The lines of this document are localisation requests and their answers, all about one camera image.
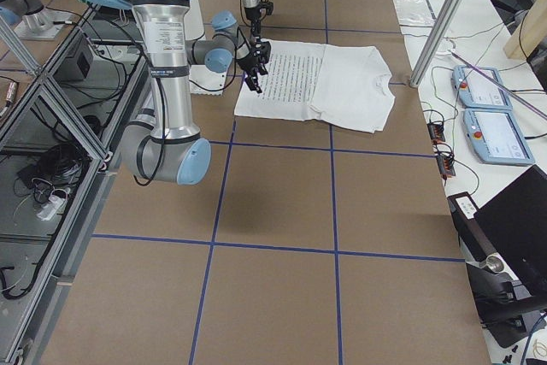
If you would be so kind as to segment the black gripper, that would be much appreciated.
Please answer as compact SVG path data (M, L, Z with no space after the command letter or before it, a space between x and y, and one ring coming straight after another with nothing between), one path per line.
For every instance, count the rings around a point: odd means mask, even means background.
M237 64L246 74L246 85L249 89L256 93L262 93L262 88L259 84L260 75L267 75L268 70L263 62L257 63L255 57L253 57L252 46L241 46L238 48Z
M258 47L262 44L261 35L262 0L244 0L244 12L250 22L251 43Z

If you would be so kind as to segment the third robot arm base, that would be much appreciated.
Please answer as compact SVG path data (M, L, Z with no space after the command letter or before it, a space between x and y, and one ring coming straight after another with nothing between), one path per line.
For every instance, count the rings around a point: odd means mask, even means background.
M41 0L1 0L1 17L25 40L53 40L72 16L47 9Z

